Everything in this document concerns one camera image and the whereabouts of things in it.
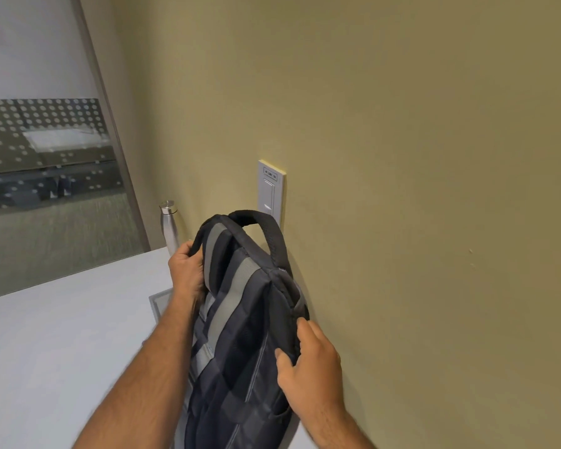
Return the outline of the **person's left forearm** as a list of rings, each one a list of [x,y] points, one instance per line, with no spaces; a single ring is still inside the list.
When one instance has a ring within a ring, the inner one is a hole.
[[[165,313],[72,449],[170,449],[184,406],[193,327],[203,300],[174,292]]]

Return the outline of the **glass partition with dotted film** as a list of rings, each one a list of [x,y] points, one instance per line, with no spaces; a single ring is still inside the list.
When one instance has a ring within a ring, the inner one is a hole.
[[[0,296],[147,247],[81,0],[0,0]]]

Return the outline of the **person's right forearm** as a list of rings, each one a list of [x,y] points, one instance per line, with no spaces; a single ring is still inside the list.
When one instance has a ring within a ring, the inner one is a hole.
[[[341,400],[306,400],[295,408],[319,449],[377,449]]]

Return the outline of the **person's left hand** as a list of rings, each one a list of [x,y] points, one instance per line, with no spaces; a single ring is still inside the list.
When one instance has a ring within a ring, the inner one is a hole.
[[[175,254],[168,261],[173,285],[173,299],[196,306],[204,295],[203,252],[196,253],[184,261],[175,261]]]

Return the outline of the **stainless steel water bottle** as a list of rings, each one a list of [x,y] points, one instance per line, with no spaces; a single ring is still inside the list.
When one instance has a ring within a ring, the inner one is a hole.
[[[165,244],[172,256],[180,248],[178,209],[173,200],[160,203],[160,225]]]

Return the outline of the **person's right hand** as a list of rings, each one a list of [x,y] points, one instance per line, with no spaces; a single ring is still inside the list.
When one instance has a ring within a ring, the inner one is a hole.
[[[341,400],[344,403],[343,372],[335,347],[314,321],[297,319],[300,355],[295,363],[294,384],[279,384],[292,410],[308,399]]]

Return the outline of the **white wall switch plate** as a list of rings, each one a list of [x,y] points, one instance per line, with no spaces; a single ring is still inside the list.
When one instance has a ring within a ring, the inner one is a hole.
[[[282,229],[286,172],[265,160],[259,160],[257,175],[257,210],[272,216]]]

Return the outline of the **dark grey backpack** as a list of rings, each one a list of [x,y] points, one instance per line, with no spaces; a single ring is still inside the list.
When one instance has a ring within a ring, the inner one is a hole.
[[[275,350],[295,363],[297,320],[309,319],[273,216],[234,211],[206,220],[188,253],[203,253],[205,299],[193,329],[174,449],[279,449],[292,409]]]

